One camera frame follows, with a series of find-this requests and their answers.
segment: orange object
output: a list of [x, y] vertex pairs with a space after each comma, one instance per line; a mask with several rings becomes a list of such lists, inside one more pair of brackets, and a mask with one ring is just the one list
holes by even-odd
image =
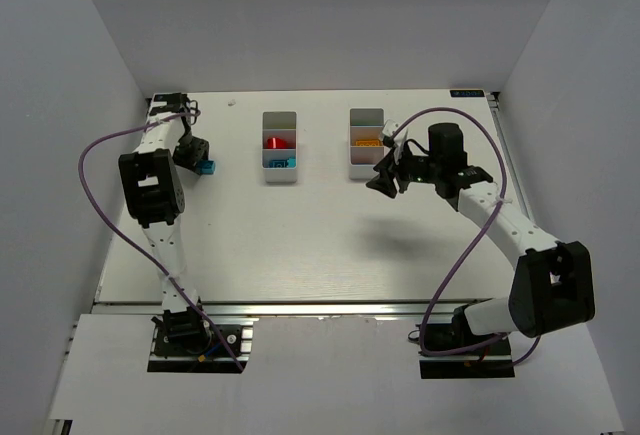
[[356, 147], [381, 147], [382, 142], [380, 140], [358, 140], [356, 141]]

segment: white panel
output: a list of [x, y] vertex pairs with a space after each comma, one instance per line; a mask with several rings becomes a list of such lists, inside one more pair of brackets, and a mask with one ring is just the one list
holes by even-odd
[[[545, 337], [515, 379], [421, 380], [413, 323], [257, 323], [247, 369], [146, 373], [149, 317], [88, 315], [51, 416], [72, 434], [585, 435], [620, 430], [584, 326]], [[512, 336], [522, 353], [531, 340]]]
[[[431, 298], [478, 227], [413, 184], [395, 200], [349, 180], [345, 154], [351, 107], [380, 107], [396, 121], [434, 106], [468, 111], [496, 136], [486, 99], [452, 99], [448, 90], [202, 93], [194, 134], [211, 143], [213, 176], [180, 170], [186, 208], [182, 239], [189, 274], [203, 301], [425, 300]], [[235, 100], [229, 106], [229, 100]], [[264, 111], [297, 112], [298, 181], [272, 186], [261, 168]], [[411, 135], [459, 123], [469, 161], [494, 176], [498, 162], [482, 133], [450, 113], [424, 116]], [[508, 197], [515, 199], [511, 180]], [[146, 245], [123, 209], [120, 228]], [[506, 296], [513, 268], [483, 240], [444, 293], [445, 299]], [[115, 239], [101, 302], [157, 302], [155, 267]]]
[[549, 0], [93, 0], [143, 91], [500, 89]]
[[640, 433], [640, 0], [552, 0], [503, 94], [539, 224], [590, 249], [589, 325], [625, 428]]
[[[31, 435], [110, 238], [82, 194], [78, 156], [145, 109], [91, 0], [0, 0], [0, 14], [0, 432]], [[115, 160], [131, 141], [87, 160], [110, 214], [122, 207]]]

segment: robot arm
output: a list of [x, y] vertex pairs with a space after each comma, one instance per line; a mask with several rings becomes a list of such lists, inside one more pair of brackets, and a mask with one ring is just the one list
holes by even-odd
[[[185, 94], [158, 94], [149, 105], [147, 123], [173, 114], [183, 117], [160, 123], [144, 132], [138, 147], [118, 160], [129, 214], [142, 227], [153, 256], [169, 271], [186, 295], [199, 304], [198, 293], [188, 276], [180, 235], [184, 192], [176, 165], [197, 174], [213, 173], [208, 160], [209, 143], [193, 136], [190, 118], [198, 113], [197, 102]], [[162, 329], [169, 342], [187, 350], [206, 346], [210, 333], [206, 324], [188, 306], [169, 279], [160, 271], [162, 284]]]
[[[406, 139], [396, 144], [389, 136], [394, 128], [397, 125], [383, 131], [383, 143], [391, 150], [374, 168], [378, 175], [367, 187], [395, 198], [410, 182], [433, 184], [452, 208], [483, 227], [499, 201], [499, 190], [482, 168], [467, 164], [458, 125], [429, 127], [429, 150], [423, 156], [414, 155]], [[581, 243], [560, 242], [509, 203], [503, 203], [487, 235], [515, 275], [509, 297], [456, 311], [453, 327], [465, 345], [494, 333], [520, 331], [537, 337], [593, 318], [591, 262]]]

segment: white platform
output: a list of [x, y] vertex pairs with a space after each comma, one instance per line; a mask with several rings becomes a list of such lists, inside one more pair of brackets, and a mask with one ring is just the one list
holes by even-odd
[[[383, 108], [402, 121], [432, 106], [452, 106], [496, 134], [484, 98], [452, 99], [448, 90], [313, 91], [192, 94], [202, 116], [196, 136], [211, 143], [216, 173], [198, 179], [180, 170], [187, 208], [182, 220], [189, 270], [205, 302], [429, 299], [478, 229], [433, 186], [414, 184], [390, 200], [348, 176], [349, 109]], [[298, 116], [298, 182], [269, 186], [261, 167], [265, 111]], [[458, 123], [469, 162], [499, 176], [483, 135], [454, 114], [422, 117], [412, 137], [426, 145], [429, 125]], [[515, 200], [509, 180], [508, 196]], [[120, 228], [146, 240], [126, 209]], [[505, 296], [513, 270], [483, 241], [444, 293], [461, 300]], [[147, 260], [116, 239], [100, 302], [160, 302]]]
[[[515, 379], [421, 380], [410, 321], [262, 319], [245, 373], [147, 373], [148, 316], [83, 315], [51, 418], [72, 435], [598, 435], [621, 430], [584, 325]], [[512, 336], [522, 353], [531, 343]]]

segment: gray wall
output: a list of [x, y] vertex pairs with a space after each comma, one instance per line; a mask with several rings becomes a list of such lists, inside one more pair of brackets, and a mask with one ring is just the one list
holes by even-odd
[[591, 249], [589, 328], [632, 434], [640, 434], [639, 87], [640, 0], [552, 0], [502, 100], [539, 223]]
[[[80, 189], [78, 155], [99, 135], [142, 122], [134, 119], [144, 109], [91, 0], [0, 0], [0, 20], [0, 433], [23, 435], [41, 431], [108, 243]], [[89, 163], [112, 214], [126, 143]]]
[[93, 0], [146, 94], [501, 89], [549, 0]]

